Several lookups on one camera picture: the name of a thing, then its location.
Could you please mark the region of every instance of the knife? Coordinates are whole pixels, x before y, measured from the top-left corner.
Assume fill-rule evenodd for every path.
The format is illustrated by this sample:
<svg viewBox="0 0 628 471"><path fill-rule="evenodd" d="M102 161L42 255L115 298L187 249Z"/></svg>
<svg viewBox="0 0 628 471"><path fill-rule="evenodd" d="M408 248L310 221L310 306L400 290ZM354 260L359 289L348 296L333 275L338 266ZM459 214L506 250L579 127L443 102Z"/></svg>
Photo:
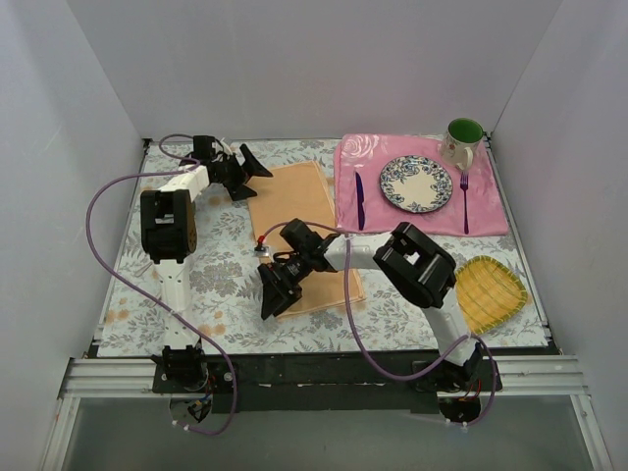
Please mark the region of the knife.
<svg viewBox="0 0 628 471"><path fill-rule="evenodd" d="M364 214L364 187L360 174L355 172L355 191L357 193L357 228L362 231L366 215Z"/></svg>

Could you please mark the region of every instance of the blue and white plate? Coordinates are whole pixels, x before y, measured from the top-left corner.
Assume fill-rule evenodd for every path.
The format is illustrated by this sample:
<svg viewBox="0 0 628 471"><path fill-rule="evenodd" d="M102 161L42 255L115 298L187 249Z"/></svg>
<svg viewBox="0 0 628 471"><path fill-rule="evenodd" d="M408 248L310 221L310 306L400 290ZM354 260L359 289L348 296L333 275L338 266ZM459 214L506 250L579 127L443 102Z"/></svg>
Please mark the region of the blue and white plate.
<svg viewBox="0 0 628 471"><path fill-rule="evenodd" d="M441 164L421 155L391 160L380 174L384 196L397 208L411 213L429 213L451 198L451 177Z"/></svg>

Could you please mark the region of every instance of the purple fork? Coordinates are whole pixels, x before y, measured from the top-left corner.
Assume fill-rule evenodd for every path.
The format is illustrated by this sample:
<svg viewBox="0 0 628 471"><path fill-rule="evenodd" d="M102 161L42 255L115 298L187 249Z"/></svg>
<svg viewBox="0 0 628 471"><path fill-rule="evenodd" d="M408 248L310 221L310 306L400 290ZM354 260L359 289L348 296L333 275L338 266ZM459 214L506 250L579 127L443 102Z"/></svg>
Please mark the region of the purple fork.
<svg viewBox="0 0 628 471"><path fill-rule="evenodd" d="M467 189L469 189L469 174L462 172L460 177L460 189L464 192L464 233L469 234L469 218L467 218Z"/></svg>

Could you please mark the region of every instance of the green mug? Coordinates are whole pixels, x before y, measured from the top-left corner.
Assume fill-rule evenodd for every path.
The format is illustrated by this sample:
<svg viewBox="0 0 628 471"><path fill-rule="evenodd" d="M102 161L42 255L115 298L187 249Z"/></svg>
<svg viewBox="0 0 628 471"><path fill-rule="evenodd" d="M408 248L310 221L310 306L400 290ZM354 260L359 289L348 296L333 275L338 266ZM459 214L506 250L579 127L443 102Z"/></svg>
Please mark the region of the green mug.
<svg viewBox="0 0 628 471"><path fill-rule="evenodd" d="M483 136L484 130L475 121L458 118L449 123L439 153L445 163L467 170Z"/></svg>

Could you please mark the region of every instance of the pink napkin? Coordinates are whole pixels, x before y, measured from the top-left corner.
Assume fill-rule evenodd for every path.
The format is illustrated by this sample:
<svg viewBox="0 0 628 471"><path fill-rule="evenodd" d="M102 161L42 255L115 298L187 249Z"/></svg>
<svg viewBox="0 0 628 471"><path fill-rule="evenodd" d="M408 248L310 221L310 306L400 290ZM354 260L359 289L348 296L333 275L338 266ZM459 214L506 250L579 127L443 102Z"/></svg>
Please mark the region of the pink napkin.
<svg viewBox="0 0 628 471"><path fill-rule="evenodd" d="M364 188L366 217L363 232L391 231L397 224L407 221L425 233L465 236L460 171L443 162L438 152L439 144L439 140L410 135L346 135L334 154L338 227L359 232L355 191L357 172ZM432 213L413 214L398 209L384 197L380 189L380 173L390 160L404 155L423 155L436 160L449 172L453 195L443 208ZM508 223L484 143L480 143L469 169L467 207L469 236L499 236L508 233Z"/></svg>

